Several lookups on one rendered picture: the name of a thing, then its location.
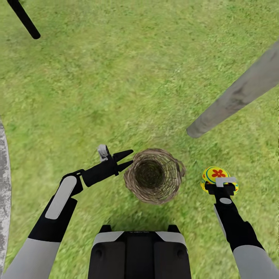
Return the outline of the easter egg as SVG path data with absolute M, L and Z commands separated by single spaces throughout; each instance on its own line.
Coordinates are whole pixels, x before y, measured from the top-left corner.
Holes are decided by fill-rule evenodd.
M 232 185 L 234 186 L 234 195 L 236 195 L 238 193 L 238 183 L 232 183 Z
M 200 183 L 200 185 L 201 185 L 202 189 L 203 189 L 205 192 L 209 193 L 208 190 L 205 190 L 205 183 L 206 183 L 206 182 L 205 182 L 204 180 L 202 180 L 201 183 Z
M 230 174 L 223 168 L 212 166 L 207 169 L 202 174 L 203 180 L 208 182 L 208 184 L 216 184 L 216 177 L 230 177 Z

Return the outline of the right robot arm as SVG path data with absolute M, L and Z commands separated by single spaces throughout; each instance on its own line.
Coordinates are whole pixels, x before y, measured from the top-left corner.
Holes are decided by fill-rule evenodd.
M 231 200 L 235 177 L 216 177 L 216 184 L 205 183 L 205 190 L 215 195 L 214 210 L 233 252 L 241 279 L 279 279 L 279 269 L 271 260 L 248 221 L 244 222 Z

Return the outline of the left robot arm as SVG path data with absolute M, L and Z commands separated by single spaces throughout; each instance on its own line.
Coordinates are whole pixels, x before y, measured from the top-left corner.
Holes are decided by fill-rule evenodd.
M 126 150 L 110 155 L 106 145 L 98 146 L 100 164 L 88 170 L 80 169 L 62 177 L 56 194 L 48 202 L 38 222 L 22 248 L 1 279 L 48 279 L 62 238 L 77 204 L 72 196 L 83 191 L 82 176 L 86 186 L 125 170 L 134 161 L 117 165 L 116 162 L 131 154 Z

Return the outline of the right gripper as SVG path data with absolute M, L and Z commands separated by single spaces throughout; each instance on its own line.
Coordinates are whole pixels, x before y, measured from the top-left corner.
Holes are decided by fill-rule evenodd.
M 224 183 L 224 187 L 217 187 L 216 184 L 208 184 L 206 181 L 205 190 L 208 190 L 211 195 L 216 195 L 218 192 L 223 191 L 229 196 L 234 196 L 234 186 L 228 183 Z

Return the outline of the wicker basket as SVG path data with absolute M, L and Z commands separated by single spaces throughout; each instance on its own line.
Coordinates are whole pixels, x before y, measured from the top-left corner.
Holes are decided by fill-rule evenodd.
M 160 164 L 160 160 L 154 160 L 154 158 L 159 159 L 157 158 L 159 154 L 162 154 L 162 158 L 165 157 L 170 161 L 175 162 L 175 167 L 170 166 L 171 169 L 167 169 L 168 175 L 166 175 L 164 169 L 164 165 L 167 163 Z M 124 173 L 124 181 L 126 188 L 133 192 L 141 202 L 153 205 L 161 205 L 173 199 L 173 197 L 178 193 L 180 184 L 182 183 L 181 179 L 182 177 L 185 177 L 186 168 L 185 165 L 182 165 L 182 170 L 180 171 L 178 162 L 181 164 L 183 162 L 173 157 L 171 153 L 161 148 L 148 148 L 144 151 L 136 153 L 132 160 L 134 163 L 129 165 L 128 170 Z M 161 169 L 162 180 L 155 187 L 145 187 L 144 185 L 140 184 L 141 182 L 138 176 L 138 169 L 147 162 L 154 163 Z M 168 181 L 170 181 L 170 183 Z M 166 190 L 167 187 L 169 188 Z M 162 197 L 159 195 L 160 193 L 165 195 L 166 198 L 162 199 Z

